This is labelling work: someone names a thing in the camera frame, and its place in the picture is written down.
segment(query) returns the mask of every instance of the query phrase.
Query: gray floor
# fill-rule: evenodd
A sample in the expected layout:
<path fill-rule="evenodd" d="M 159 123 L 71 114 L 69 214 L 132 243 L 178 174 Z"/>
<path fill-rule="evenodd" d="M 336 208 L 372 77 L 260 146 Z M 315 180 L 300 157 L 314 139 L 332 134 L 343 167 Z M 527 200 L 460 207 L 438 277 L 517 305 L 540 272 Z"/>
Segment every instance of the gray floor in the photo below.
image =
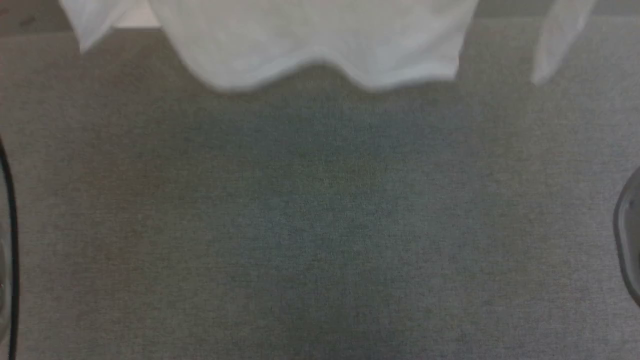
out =
<path fill-rule="evenodd" d="M 20 358 L 637 359 L 640 21 L 534 88 L 538 26 L 479 20 L 458 82 L 384 94 L 217 94 L 153 32 L 0 40 Z"/>

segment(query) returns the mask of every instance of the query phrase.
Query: white garment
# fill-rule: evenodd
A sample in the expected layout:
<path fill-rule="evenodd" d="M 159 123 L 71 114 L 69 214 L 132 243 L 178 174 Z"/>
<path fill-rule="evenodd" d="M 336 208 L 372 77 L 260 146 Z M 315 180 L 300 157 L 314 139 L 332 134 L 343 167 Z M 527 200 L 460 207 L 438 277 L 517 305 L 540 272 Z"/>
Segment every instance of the white garment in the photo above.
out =
<path fill-rule="evenodd" d="M 141 4 L 149 6 L 185 65 L 216 88 L 249 89 L 301 64 L 329 62 L 362 87 L 373 90 L 412 81 L 453 79 L 477 1 L 61 0 L 61 3 L 82 50 L 100 40 L 127 12 Z M 538 47 L 532 77 L 535 82 L 548 79 L 558 68 L 594 2 L 557 0 Z M 570 16 L 577 12 L 580 16 Z"/>

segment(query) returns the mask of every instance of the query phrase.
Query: black cable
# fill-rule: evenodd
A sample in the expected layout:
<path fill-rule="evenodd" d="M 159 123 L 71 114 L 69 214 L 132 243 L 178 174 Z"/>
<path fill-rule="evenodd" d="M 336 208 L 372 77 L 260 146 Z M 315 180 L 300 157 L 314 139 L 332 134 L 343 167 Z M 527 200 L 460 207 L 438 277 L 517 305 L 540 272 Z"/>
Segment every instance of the black cable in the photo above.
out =
<path fill-rule="evenodd" d="M 18 315 L 20 310 L 20 261 L 18 258 L 18 206 L 15 201 L 15 187 L 9 167 L 9 159 L 0 138 L 0 163 L 6 184 L 6 194 L 9 202 L 9 219 L 11 227 L 11 328 L 9 331 L 9 360 L 15 360 L 18 345 Z"/>

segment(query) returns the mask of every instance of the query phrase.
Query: blurry white cloth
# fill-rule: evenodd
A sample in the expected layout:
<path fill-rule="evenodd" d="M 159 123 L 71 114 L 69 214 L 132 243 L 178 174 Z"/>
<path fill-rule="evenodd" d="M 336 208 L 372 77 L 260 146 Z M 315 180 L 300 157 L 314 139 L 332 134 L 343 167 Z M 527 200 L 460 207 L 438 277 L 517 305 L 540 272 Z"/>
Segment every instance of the blurry white cloth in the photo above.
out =
<path fill-rule="evenodd" d="M 328 62 L 369 89 L 450 80 L 478 0 L 61 0 L 86 50 L 148 6 L 185 65 L 227 90 Z M 595 0 L 557 0 L 533 80 L 548 79 Z"/>

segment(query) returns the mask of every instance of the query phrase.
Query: white fabric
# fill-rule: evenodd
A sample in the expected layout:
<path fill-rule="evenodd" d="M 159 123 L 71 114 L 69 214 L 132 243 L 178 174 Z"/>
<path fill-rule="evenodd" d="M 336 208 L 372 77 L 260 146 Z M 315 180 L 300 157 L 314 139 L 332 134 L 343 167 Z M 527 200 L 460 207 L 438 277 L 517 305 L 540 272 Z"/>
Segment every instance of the white fabric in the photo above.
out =
<path fill-rule="evenodd" d="M 244 90 L 304 63 L 328 62 L 369 89 L 449 80 L 477 0 L 60 0 L 86 50 L 150 8 L 202 81 Z M 558 68 L 595 0 L 557 0 L 532 79 Z"/>

